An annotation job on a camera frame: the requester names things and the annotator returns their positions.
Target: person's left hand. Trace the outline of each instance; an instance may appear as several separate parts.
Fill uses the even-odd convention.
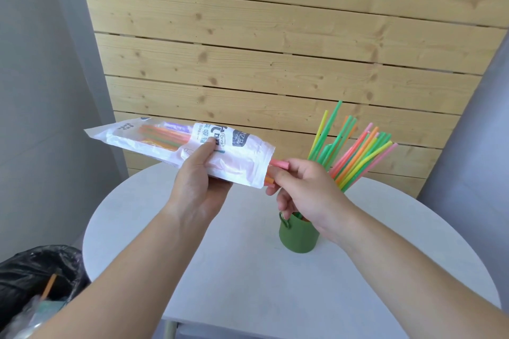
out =
[[[219,213],[232,183],[207,175],[205,164],[215,146],[210,137],[183,163],[165,208],[203,216],[208,222]]]

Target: left arm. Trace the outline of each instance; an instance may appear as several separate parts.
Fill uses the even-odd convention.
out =
[[[150,338],[231,183],[207,176],[209,139],[184,162],[168,203],[105,271],[33,334]]]

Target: right arm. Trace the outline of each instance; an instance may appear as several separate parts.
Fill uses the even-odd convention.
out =
[[[508,316],[355,206],[321,165],[289,162],[290,173],[269,167],[283,216],[299,210],[339,245],[410,337],[509,337]]]

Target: green cup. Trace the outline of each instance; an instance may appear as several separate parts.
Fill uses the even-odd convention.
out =
[[[320,236],[313,224],[299,219],[294,214],[289,220],[285,220],[281,212],[279,219],[281,220],[279,239],[286,248],[296,253],[307,253],[313,250]]]

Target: white round table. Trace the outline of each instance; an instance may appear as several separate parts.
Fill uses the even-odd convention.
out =
[[[176,172],[164,163],[154,165],[124,181],[99,205],[83,243],[91,280],[161,209]],[[479,257],[429,208],[366,178],[347,193],[463,284],[500,306]],[[339,247],[320,238],[309,253],[290,252],[279,240],[279,223],[275,196],[234,185],[163,318],[272,338],[406,337]]]

